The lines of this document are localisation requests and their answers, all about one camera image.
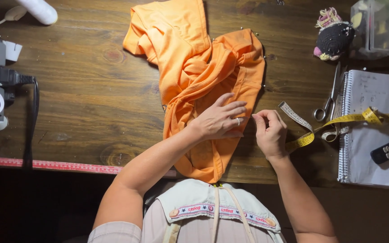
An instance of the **sleeve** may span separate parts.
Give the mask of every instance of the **sleeve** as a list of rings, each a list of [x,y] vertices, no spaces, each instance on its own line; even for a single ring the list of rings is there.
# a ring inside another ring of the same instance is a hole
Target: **sleeve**
[[[116,221],[102,224],[95,228],[88,238],[88,243],[139,243],[142,231],[132,223]]]

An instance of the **measuring tape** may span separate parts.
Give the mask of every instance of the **measuring tape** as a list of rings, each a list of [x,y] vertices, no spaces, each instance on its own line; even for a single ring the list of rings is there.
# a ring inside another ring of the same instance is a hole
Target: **measuring tape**
[[[304,136],[300,137],[299,139],[286,143],[286,151],[289,153],[293,152],[295,149],[309,145],[313,140],[315,140],[315,133],[319,130],[323,129],[324,127],[328,125],[335,124],[336,127],[335,131],[328,130],[323,135],[322,138],[326,140],[327,142],[334,141],[339,134],[344,134],[349,132],[349,127],[345,126],[343,128],[340,128],[337,123],[343,123],[343,122],[361,122],[366,121],[370,124],[376,124],[376,125],[382,125],[383,122],[389,122],[389,114],[379,114],[376,109],[371,109],[370,107],[367,108],[363,113],[361,114],[351,114],[351,115],[343,115],[338,118],[334,118],[331,121],[327,122],[325,125],[321,126],[320,128],[314,129],[313,127],[306,122],[304,119],[302,119],[299,115],[297,115],[286,102],[282,102],[279,104],[279,107],[286,113],[290,118],[292,118],[294,121],[296,121],[298,124],[304,126],[308,130],[310,130],[309,133],[305,134]],[[326,139],[329,135],[335,135],[335,138],[333,140],[328,141]]]
[[[21,167],[23,160],[0,158],[0,166]],[[33,160],[32,167],[36,169],[56,169],[69,171],[93,172],[102,174],[118,174],[123,167],[121,166],[105,166],[105,165],[89,165],[81,163],[68,163],[56,161]],[[164,177],[176,177],[175,170],[169,170]]]

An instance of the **power cord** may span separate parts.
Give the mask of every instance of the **power cord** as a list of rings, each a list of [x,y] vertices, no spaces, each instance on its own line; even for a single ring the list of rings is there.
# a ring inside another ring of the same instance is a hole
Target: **power cord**
[[[34,84],[34,98],[32,101],[32,114],[30,126],[27,126],[25,151],[23,154],[23,167],[32,169],[32,138],[34,137],[35,123],[37,122],[38,106],[40,103],[40,90],[34,76],[19,74],[13,69],[0,68],[0,87],[7,89],[13,86]]]

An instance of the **notebook spiral binding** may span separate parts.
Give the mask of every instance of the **notebook spiral binding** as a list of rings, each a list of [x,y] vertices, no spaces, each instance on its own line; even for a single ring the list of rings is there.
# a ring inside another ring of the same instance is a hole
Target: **notebook spiral binding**
[[[351,112],[351,87],[352,87],[352,70],[345,73],[344,90],[342,102],[342,115],[348,115]],[[349,135],[340,135],[340,151],[338,155],[338,178],[341,183],[349,183],[348,181],[348,146]]]

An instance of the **hand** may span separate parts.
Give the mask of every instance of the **hand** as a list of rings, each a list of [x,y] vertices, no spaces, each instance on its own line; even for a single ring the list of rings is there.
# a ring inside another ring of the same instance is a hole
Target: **hand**
[[[222,106],[224,102],[233,96],[234,93],[226,93],[220,96],[212,106],[192,120],[188,127],[193,128],[196,133],[199,133],[201,140],[243,137],[242,132],[231,129],[238,126],[238,120],[234,119],[234,117],[247,111],[244,107],[247,102],[234,101],[226,106]],[[239,117],[239,120],[241,125],[248,118]]]
[[[284,148],[287,126],[275,110],[262,110],[252,115],[256,121],[256,140],[267,159],[273,163],[287,156]]]

